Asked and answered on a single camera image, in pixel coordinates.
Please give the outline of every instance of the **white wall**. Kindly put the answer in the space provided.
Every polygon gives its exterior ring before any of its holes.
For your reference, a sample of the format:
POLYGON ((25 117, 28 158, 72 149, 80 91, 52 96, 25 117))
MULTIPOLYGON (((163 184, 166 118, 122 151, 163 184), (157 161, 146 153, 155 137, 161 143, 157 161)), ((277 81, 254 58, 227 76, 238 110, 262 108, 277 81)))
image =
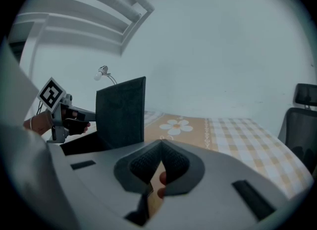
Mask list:
POLYGON ((147 77, 146 107, 200 117, 250 117, 279 133, 297 83, 316 83, 307 39, 283 0, 149 0, 155 11, 120 57, 44 37, 33 82, 53 76, 94 110, 108 65, 118 82, 147 77))

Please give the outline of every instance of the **black chair backrest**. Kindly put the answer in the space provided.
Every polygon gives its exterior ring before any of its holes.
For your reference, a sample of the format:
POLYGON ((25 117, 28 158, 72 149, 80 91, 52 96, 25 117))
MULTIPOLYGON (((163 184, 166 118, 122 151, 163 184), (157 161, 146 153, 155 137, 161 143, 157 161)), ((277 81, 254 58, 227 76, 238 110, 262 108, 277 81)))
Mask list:
POLYGON ((290 108, 286 113, 286 146, 312 173, 317 165, 317 112, 290 108))
POLYGON ((317 85, 297 84, 295 102, 317 107, 317 85))

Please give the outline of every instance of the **light bulb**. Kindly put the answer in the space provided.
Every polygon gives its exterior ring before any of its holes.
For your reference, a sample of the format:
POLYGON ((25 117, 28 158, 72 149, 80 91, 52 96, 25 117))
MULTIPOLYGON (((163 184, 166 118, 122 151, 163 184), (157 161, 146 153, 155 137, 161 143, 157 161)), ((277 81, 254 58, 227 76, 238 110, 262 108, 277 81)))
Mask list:
POLYGON ((102 75, 103 74, 100 71, 98 71, 98 73, 94 76, 94 80, 96 81, 100 80, 102 75))

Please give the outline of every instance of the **white flower print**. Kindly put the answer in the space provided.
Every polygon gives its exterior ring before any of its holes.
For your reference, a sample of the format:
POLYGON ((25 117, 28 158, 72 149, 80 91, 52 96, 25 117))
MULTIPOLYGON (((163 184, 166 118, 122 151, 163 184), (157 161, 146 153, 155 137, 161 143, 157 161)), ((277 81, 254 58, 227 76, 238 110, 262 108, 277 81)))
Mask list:
POLYGON ((181 120, 179 122, 177 122, 176 120, 168 120, 167 123, 168 124, 162 124, 159 127, 161 129, 169 129, 169 131, 167 133, 171 136, 179 135, 181 130, 182 131, 192 131, 193 130, 192 126, 187 125, 187 124, 189 124, 189 121, 187 121, 187 120, 181 120))

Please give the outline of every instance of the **flower pattern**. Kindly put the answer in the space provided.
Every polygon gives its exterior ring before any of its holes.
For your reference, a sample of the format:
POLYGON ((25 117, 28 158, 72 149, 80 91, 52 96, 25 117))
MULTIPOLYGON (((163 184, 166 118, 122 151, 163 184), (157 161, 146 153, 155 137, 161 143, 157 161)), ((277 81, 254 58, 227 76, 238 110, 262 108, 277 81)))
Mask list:
POLYGON ((193 127, 187 124, 189 124, 189 121, 187 120, 181 120, 179 122, 176 120, 168 120, 167 124, 162 124, 159 127, 161 129, 168 129, 169 131, 167 133, 171 136, 174 136, 179 135, 181 131, 192 131, 193 127))

